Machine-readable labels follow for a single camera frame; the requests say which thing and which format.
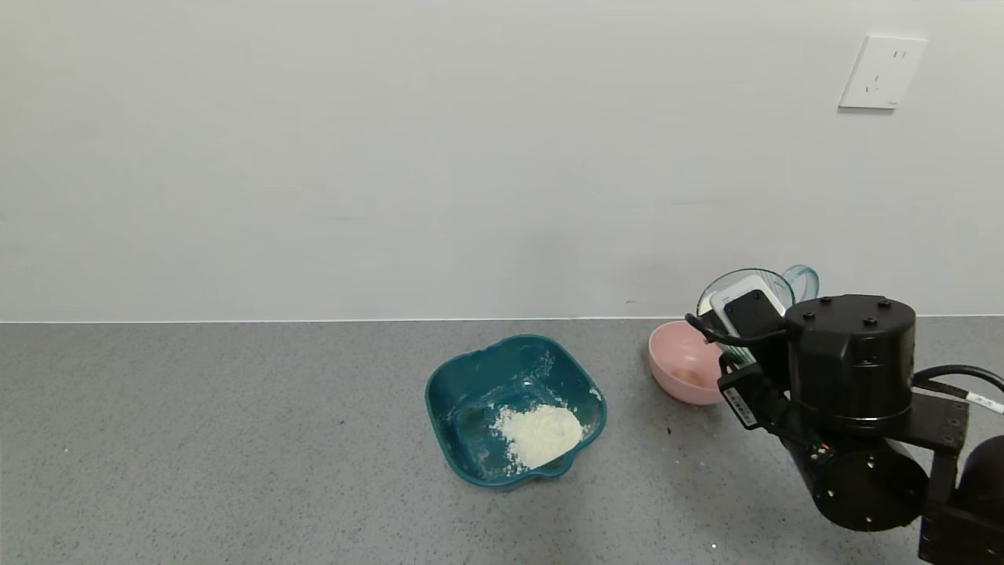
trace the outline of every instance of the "wall socket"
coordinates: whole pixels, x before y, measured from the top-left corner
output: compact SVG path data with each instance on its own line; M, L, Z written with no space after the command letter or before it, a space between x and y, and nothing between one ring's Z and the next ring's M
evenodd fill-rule
M839 105L899 107L927 46L927 39L865 37Z

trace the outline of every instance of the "white device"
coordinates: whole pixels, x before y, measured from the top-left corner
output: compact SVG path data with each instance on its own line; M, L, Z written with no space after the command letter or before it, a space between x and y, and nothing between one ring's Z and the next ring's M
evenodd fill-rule
M725 326L725 329L728 330L729 335L731 336L735 336L737 338L742 337L738 332L736 332L736 328L732 325L732 321L729 320L729 315L726 314L725 307L732 301L740 297L744 297L752 291L760 291L763 293L763 296L767 298L770 305L774 307L774 310L776 310L781 316L784 316L784 305L781 304L777 295L775 295L770 290L770 287L767 286L767 282L756 274L750 274L746 278L735 282L734 285L726 287L725 289L715 293L711 297L711 309L718 315L718 319L722 321L722 325Z

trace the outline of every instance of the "flour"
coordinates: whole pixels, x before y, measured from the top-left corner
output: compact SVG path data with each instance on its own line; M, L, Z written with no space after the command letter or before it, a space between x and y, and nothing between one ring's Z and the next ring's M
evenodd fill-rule
M582 440L582 427L568 408L540 405L527 412L499 410L492 425L508 444L510 472L537 469L560 458Z

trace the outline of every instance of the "square bowl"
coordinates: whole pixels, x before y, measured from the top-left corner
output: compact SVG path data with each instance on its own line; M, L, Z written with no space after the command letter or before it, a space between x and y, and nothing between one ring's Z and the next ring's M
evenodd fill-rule
M582 427L579 443L556 460L517 471L504 438L492 430L502 408L564 406ZM585 370L553 340L513 336L447 361L426 385L429 419L447 463L463 480L508 491L538 478L564 475L579 450L606 426L606 401Z

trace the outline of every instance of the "speckled countertop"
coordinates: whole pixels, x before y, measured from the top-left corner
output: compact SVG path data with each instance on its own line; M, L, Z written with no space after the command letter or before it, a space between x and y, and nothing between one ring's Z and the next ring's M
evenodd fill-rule
M0 326L3 563L916 562L916 526L830 525L775 440L662 394L657 325ZM564 345L609 419L563 478L500 495L449 470L423 391L519 333ZM1004 319L918 337L919 366L1004 370ZM1004 434L972 413L970 448Z

